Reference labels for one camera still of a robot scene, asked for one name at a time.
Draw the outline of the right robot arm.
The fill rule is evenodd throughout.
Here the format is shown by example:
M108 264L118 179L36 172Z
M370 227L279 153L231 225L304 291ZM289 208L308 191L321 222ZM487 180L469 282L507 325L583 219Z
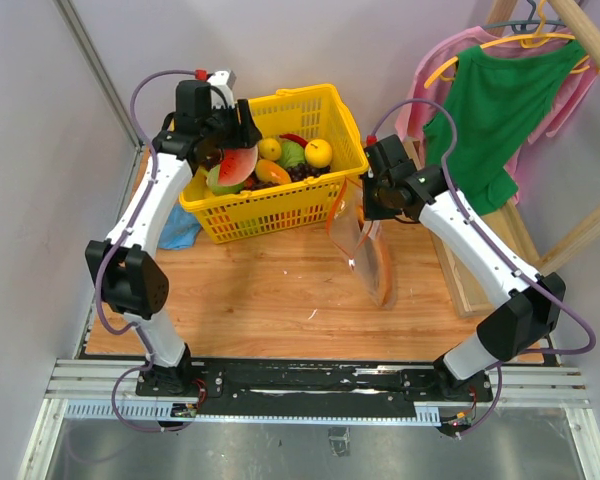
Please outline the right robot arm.
M395 135L370 138L364 149L363 211L368 220L403 214L440 238L479 282L493 312L475 332L433 364L433 387L446 400L498 362L527 350L557 326L566 285L519 259L448 186L440 166L417 169Z

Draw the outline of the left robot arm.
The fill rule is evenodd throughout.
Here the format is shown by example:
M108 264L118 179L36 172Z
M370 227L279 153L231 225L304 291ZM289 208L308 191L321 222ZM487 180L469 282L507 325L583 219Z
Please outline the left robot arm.
M243 182L256 166L262 138L248 102L233 96L232 72L180 74L168 122L155 137L137 132L150 155L138 189L107 237L85 250L96 309L109 306L121 314L127 324L120 331L135 331L146 350L139 395L185 396L198 384L190 349L165 307L169 280L155 261L172 207L210 161L220 166L220 185Z

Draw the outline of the papaya half slice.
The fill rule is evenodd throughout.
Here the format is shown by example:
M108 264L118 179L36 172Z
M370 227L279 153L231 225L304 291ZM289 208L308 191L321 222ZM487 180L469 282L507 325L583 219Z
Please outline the papaya half slice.
M395 303L394 273L389 248L379 221L364 218L356 208L360 238L354 253L354 272L365 284L372 301L380 308L391 309Z

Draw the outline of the clear zip top bag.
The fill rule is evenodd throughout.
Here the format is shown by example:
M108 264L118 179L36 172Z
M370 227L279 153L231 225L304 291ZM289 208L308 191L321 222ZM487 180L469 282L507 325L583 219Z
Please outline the clear zip top bag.
M359 181L343 183L328 213L326 233L371 301L392 309L397 286L391 255L381 222L365 219Z

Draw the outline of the watermelon slice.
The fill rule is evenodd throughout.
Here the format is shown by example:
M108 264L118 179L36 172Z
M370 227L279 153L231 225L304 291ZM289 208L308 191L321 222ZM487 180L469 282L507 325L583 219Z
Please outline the watermelon slice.
M219 164L218 184L233 186L244 182L255 169L258 161L258 147L251 149L227 149Z

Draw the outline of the yellow plastic basket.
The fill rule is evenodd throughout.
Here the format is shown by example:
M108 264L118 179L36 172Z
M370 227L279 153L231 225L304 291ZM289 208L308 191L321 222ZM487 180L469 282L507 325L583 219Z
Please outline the yellow plastic basket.
M347 180L368 169L356 122L332 84L279 89L252 98L249 106L265 137L298 134L321 138L333 149L330 172L317 178L239 194L205 198L198 173L179 195L181 207L196 216L216 243L322 222Z

